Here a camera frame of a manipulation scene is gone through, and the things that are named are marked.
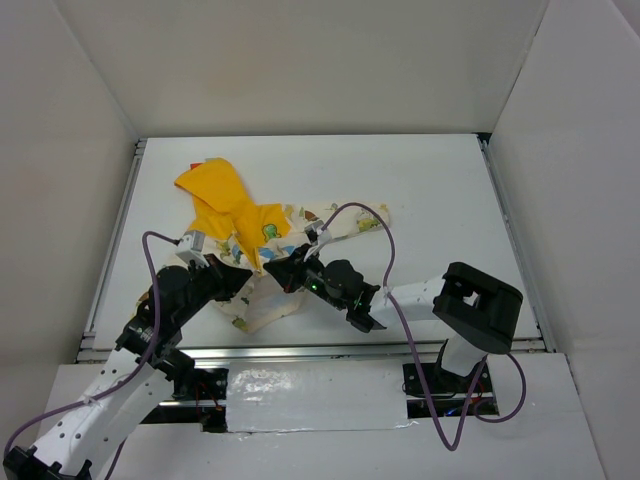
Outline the yellow hooded dinosaur print jacket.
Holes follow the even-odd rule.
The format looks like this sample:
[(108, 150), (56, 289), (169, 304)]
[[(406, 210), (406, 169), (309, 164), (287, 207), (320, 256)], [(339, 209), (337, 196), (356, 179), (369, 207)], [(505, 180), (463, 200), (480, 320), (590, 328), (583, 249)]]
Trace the yellow hooded dinosaur print jacket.
[(381, 230), (390, 221), (384, 204), (257, 204), (233, 165), (223, 158), (193, 164), (174, 183), (193, 200), (195, 219), (187, 231), (205, 234), (205, 258), (213, 254), (229, 266), (253, 272), (234, 299), (217, 303), (232, 325), (246, 333), (296, 313), (311, 294), (306, 290), (285, 293), (263, 268), (298, 247), (310, 247), (308, 225), (323, 221), (333, 243)]

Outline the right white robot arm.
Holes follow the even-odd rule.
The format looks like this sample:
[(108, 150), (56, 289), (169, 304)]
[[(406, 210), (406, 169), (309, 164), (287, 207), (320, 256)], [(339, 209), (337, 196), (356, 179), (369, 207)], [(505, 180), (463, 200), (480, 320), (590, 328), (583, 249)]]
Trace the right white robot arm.
[(511, 352), (523, 303), (515, 287), (466, 263), (453, 262), (440, 278), (384, 287), (369, 284), (347, 260), (323, 264), (303, 245), (264, 265), (286, 293), (306, 290), (345, 313), (363, 333), (395, 323), (440, 320), (454, 332), (435, 367), (437, 384), (459, 390), (486, 355)]

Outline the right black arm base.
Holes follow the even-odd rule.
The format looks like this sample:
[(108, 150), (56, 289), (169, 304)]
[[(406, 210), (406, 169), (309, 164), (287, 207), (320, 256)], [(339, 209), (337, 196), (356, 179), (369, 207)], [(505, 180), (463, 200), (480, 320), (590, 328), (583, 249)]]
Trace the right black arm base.
[[(472, 383), (473, 374), (467, 377), (459, 377), (441, 370), (434, 362), (422, 363), (421, 368), (426, 379), (431, 395), (435, 399), (453, 398), (457, 395), (468, 393)], [(423, 398), (424, 390), (414, 363), (402, 365), (403, 383), (402, 391), (411, 397)], [(485, 366), (480, 374), (474, 389), (474, 394), (484, 395), (493, 392), (493, 384), (488, 367)]]

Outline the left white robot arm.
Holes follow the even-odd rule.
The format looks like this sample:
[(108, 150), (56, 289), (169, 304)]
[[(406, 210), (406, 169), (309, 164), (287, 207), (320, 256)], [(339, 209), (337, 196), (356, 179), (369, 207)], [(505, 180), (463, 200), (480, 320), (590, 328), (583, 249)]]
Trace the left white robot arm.
[(200, 371), (177, 347), (182, 327), (210, 302), (234, 299), (251, 276), (212, 255), (202, 263), (155, 273), (146, 297), (80, 398), (50, 411), (56, 423), (31, 446), (8, 440), (7, 478), (94, 479), (113, 465), (128, 436), (159, 403), (194, 391)]

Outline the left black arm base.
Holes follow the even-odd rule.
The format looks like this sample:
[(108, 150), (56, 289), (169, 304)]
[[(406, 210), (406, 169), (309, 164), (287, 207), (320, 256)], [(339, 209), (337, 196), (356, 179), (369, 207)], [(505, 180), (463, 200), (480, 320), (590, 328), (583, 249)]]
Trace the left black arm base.
[(166, 360), (173, 393), (161, 406), (164, 423), (197, 423), (203, 432), (227, 431), (226, 399), (229, 369), (198, 368), (187, 354), (176, 350)]

